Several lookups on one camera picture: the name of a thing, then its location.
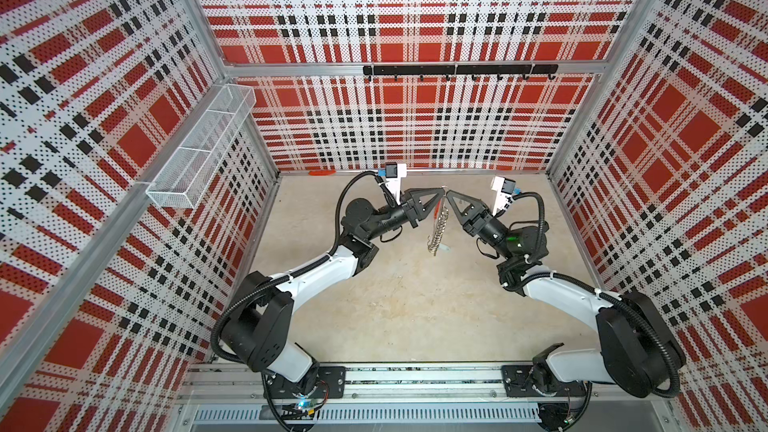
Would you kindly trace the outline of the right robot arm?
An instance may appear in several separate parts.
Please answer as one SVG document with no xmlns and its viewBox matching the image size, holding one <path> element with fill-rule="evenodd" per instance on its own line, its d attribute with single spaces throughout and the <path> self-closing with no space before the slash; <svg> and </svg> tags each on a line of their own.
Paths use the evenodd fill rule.
<svg viewBox="0 0 768 432">
<path fill-rule="evenodd" d="M 555 343 L 532 360 L 532 381 L 542 395 L 570 382 L 613 384 L 633 397 L 674 398 L 681 391 L 686 356 L 652 300 L 637 291 L 618 294 L 546 267 L 545 205 L 535 193 L 537 217 L 524 227 L 501 221 L 482 200 L 449 191 L 446 199 L 462 229 L 490 246 L 499 283 L 508 292 L 546 303 L 589 327 L 595 348 Z"/>
</svg>

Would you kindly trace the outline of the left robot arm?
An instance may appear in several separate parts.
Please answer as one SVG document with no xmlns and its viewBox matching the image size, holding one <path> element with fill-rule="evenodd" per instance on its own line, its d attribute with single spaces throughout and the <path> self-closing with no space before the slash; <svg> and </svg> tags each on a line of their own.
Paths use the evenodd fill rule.
<svg viewBox="0 0 768 432">
<path fill-rule="evenodd" d="M 263 377 L 279 376 L 292 394 L 308 396 L 320 385 L 318 361 L 289 341 L 295 313 L 327 289 L 365 270 L 378 253 L 374 240 L 405 225 L 416 228 L 437 208 L 442 188 L 408 189 L 400 202 L 376 209 L 369 200 L 337 209 L 331 250 L 282 274 L 254 272 L 243 279 L 213 326 L 215 355 L 246 365 Z"/>
</svg>

